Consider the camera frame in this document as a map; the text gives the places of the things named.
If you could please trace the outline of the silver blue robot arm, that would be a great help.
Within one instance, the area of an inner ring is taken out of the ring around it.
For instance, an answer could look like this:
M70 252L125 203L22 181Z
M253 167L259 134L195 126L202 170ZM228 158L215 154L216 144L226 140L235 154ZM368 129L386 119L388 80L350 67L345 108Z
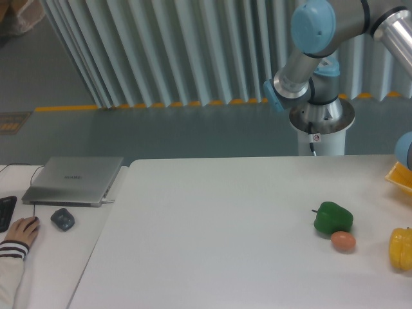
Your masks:
M333 52L362 34L381 42L411 72L411 11L401 1L307 1L295 9L295 48L263 90L277 111L289 109L301 156L342 156L355 111L339 98Z

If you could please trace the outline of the striped cream sleeve forearm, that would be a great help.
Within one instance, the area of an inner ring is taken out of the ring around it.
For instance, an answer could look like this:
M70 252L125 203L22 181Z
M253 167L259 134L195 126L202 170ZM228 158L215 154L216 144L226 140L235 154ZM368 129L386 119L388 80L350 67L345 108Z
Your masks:
M1 308L13 308L29 250L29 246L20 241L1 242Z

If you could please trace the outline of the person's hand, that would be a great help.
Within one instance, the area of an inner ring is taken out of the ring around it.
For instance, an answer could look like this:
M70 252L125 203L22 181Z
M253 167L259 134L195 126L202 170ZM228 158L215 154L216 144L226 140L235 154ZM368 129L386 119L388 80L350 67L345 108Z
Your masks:
M10 226L7 235L1 242L1 251L9 254L17 254L22 258L27 255L33 245L38 233L31 236L28 227L36 216L29 218L21 218Z

